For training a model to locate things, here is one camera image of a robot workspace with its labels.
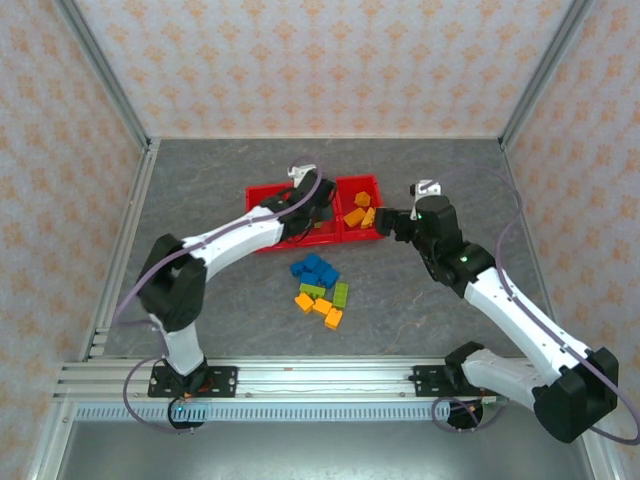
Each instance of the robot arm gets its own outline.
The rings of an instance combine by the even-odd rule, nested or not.
[[[614,410],[617,397],[565,348],[579,352],[617,384],[613,354],[606,348],[593,352],[562,330],[505,273],[513,296],[563,339],[564,344],[558,345],[507,295],[494,258],[463,240],[456,211],[440,194],[440,185],[422,180],[412,186],[411,194],[412,210],[376,211],[377,232],[389,236],[393,231],[397,241],[411,242],[431,277],[487,315],[528,359],[504,359],[480,344],[468,343],[445,359],[452,385],[487,388],[525,405],[552,436],[567,443]]]
[[[207,361],[195,328],[202,311],[206,283],[223,268],[264,247],[304,234],[315,221],[330,213],[336,184],[321,179],[317,190],[294,211],[278,216],[309,194],[317,180],[314,165],[293,167],[294,186],[264,199],[242,217],[202,235],[182,240],[167,234],[154,244],[140,273],[142,277],[160,260],[200,243],[202,247],[168,263],[138,293],[144,309],[158,325],[166,345],[165,363],[185,393],[205,382]],[[255,219],[273,216],[272,219]]]

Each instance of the blue lego brick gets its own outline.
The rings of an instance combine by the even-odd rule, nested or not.
[[[340,274],[333,268],[329,268],[320,278],[320,285],[326,288],[332,288],[338,281]]]
[[[324,272],[326,272],[330,268],[331,265],[329,265],[324,260],[320,260],[311,273],[313,273],[314,275],[318,275],[318,278],[320,278],[322,277],[322,275],[324,275]]]
[[[302,265],[302,262],[296,262],[289,268],[291,269],[291,274],[294,277],[299,277],[304,272],[304,266]]]
[[[318,276],[313,273],[303,272],[302,275],[300,275],[300,283],[318,286]]]
[[[309,255],[307,255],[307,258],[304,259],[302,265],[304,266],[305,271],[313,272],[313,269],[316,268],[316,265],[318,265],[318,262],[320,261],[321,260],[319,256],[317,256],[315,253],[310,253]]]

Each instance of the red container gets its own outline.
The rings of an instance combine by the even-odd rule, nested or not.
[[[380,198],[380,190],[378,189],[378,181],[375,175],[356,175],[352,177],[336,178],[338,185],[338,201],[340,203],[340,212],[342,216],[347,215],[358,208],[354,203],[356,195],[360,192],[367,192],[371,196],[370,207],[382,207],[382,199]],[[342,218],[340,219],[341,240],[343,242],[356,242],[360,240],[380,240],[384,238],[378,235],[373,226],[369,228],[361,228],[360,225],[350,227]]]
[[[278,183],[275,185],[260,185],[256,187],[247,187],[245,190],[245,199],[247,212],[253,207],[260,204],[262,200],[273,196],[285,188],[293,187],[293,182]],[[291,242],[281,242],[273,247],[263,248],[259,252],[270,252],[272,250],[283,250],[287,248],[310,247],[313,245],[327,245],[332,243],[340,243],[340,228],[342,223],[342,214],[340,212],[339,194],[333,199],[333,219],[322,222],[320,228],[313,228],[309,234],[300,241],[291,239]]]

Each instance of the wall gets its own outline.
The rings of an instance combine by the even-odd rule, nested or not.
[[[571,2],[79,3],[153,136],[497,137]]]
[[[640,3],[596,2],[509,159],[562,322],[640,405]]]
[[[0,464],[24,478],[139,155],[51,0],[0,5]]]

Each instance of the lego brick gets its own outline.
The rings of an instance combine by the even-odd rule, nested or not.
[[[296,297],[296,303],[304,313],[309,313],[313,308],[313,300],[306,293],[301,293]]]
[[[313,303],[313,311],[322,315],[328,315],[331,311],[331,307],[331,302],[325,300],[324,298],[318,298]]]
[[[322,274],[320,277],[320,285],[326,288],[331,288],[338,281],[340,274],[336,272],[333,268],[329,268],[326,272]]]
[[[359,207],[368,207],[371,205],[371,195],[367,192],[360,192],[356,194],[356,198],[353,201]]]
[[[366,212],[362,208],[356,208],[353,212],[346,214],[343,220],[344,223],[350,227],[355,227],[362,221],[365,215]]]
[[[326,289],[324,287],[316,287],[315,285],[307,285],[306,283],[301,283],[300,292],[306,293],[311,298],[316,299],[319,297],[324,297]]]
[[[373,225],[373,219],[376,216],[376,209],[375,208],[369,208],[369,210],[367,210],[367,213],[365,214],[364,218],[362,219],[362,223],[360,224],[360,228],[369,228],[371,225]]]
[[[318,264],[316,265],[316,268],[313,269],[313,271],[311,273],[313,273],[314,275],[317,275],[318,278],[322,277],[322,275],[324,275],[324,273],[329,270],[331,268],[331,265],[329,265],[327,262],[325,262],[324,260],[320,260],[318,262]]]
[[[315,253],[310,253],[309,255],[307,255],[307,258],[304,259],[302,265],[304,266],[305,271],[313,272],[313,269],[316,268],[316,265],[319,261],[319,256],[317,256]]]
[[[307,285],[318,285],[318,276],[313,273],[303,272],[300,275],[300,283],[306,283]]]
[[[333,291],[333,306],[344,308],[347,305],[347,295],[349,293],[349,284],[338,282],[336,289]]]
[[[299,277],[300,275],[302,275],[302,272],[304,272],[304,266],[302,265],[302,262],[294,263],[289,267],[289,269],[291,270],[291,274],[294,277]]]
[[[332,308],[324,319],[324,325],[325,327],[329,327],[331,330],[337,330],[338,325],[340,325],[340,320],[342,320],[342,312]]]

